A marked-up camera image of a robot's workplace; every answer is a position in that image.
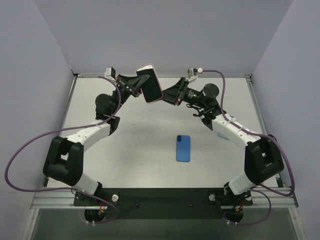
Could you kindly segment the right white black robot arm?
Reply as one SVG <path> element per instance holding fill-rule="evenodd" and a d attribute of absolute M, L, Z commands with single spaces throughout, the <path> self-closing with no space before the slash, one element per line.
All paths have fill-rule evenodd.
<path fill-rule="evenodd" d="M 259 134 L 243 127 L 224 111 L 218 103 L 219 88 L 206 84 L 201 91 L 188 87 L 182 77 L 175 85 L 163 91 L 163 101 L 179 106 L 182 102 L 197 111 L 196 117 L 210 130 L 216 131 L 240 149 L 244 150 L 243 172 L 224 185 L 226 196 L 238 196 L 256 187 L 284 169 L 281 152 L 274 143 L 275 138 Z"/>

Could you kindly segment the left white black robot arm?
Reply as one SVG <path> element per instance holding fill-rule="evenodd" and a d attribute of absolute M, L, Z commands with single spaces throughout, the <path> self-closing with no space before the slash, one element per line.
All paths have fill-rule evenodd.
<path fill-rule="evenodd" d="M 95 99 L 95 120 L 87 127 L 66 137 L 54 137 L 43 166 L 43 174 L 85 193 L 92 206 L 101 203 L 101 184 L 84 173 L 84 153 L 118 128 L 116 113 L 130 96 L 138 97 L 149 80 L 148 74 L 128 77 L 118 75 L 108 80 L 115 86 L 111 95 L 101 93 Z"/>

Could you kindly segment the light blue phone case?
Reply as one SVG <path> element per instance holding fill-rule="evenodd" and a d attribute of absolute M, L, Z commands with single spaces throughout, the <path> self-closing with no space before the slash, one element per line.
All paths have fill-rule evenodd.
<path fill-rule="evenodd" d="M 230 119 L 233 120 L 233 119 L 235 119 L 235 117 L 233 115 L 230 115 Z M 225 135 L 221 134 L 220 132 L 217 132 L 217 136 L 222 138 L 222 139 L 229 140 L 228 137 L 226 137 Z"/>

